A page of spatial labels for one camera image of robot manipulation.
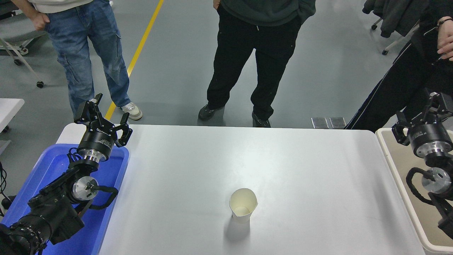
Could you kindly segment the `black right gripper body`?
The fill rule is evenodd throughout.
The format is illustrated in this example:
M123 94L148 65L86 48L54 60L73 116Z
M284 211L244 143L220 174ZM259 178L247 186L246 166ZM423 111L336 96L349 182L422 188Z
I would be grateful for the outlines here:
M433 142L446 144L447 149L452 149L452 140L447 130L440 123L414 126L412 129L408 129L407 137L412 149L418 149L426 143L431 144Z

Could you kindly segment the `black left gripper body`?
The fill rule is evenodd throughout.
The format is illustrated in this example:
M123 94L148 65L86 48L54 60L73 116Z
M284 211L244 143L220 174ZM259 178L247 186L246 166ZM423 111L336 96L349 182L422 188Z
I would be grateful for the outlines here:
M105 133L98 128L87 127L78 145L78 153L85 154L85 151L95 150L101 154L111 154L115 141L115 135Z

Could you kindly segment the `person's hand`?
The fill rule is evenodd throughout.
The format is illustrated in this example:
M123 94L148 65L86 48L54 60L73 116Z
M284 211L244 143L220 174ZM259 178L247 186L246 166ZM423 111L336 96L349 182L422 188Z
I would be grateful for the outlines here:
M442 59L453 61L453 21L448 20L438 28L437 53Z

